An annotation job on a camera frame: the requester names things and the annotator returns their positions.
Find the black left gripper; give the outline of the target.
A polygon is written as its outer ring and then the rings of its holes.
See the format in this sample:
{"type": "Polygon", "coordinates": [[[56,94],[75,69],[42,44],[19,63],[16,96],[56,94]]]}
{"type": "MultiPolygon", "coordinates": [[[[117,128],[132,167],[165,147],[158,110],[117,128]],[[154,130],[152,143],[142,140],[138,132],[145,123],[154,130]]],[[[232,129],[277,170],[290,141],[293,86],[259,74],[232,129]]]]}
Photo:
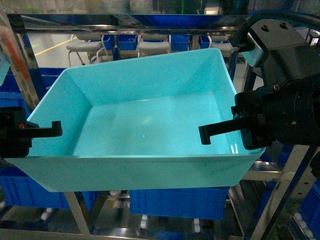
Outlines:
{"type": "Polygon", "coordinates": [[[23,107],[0,108],[0,158],[24,158],[29,154],[30,138],[53,138],[63,135],[61,121],[52,121],[51,127],[28,127],[23,107]]]}

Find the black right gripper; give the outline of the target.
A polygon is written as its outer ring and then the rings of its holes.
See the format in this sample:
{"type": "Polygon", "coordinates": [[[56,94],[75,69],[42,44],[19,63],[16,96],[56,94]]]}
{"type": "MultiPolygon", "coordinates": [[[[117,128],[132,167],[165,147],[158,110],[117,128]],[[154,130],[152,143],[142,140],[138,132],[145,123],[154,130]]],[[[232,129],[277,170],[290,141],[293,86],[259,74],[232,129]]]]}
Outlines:
{"type": "Polygon", "coordinates": [[[263,87],[241,92],[234,100],[233,120],[198,127],[202,145],[210,145],[212,136],[238,130],[247,150],[270,146],[275,140],[291,146],[320,145],[318,74],[287,82],[274,92],[263,87]]]}

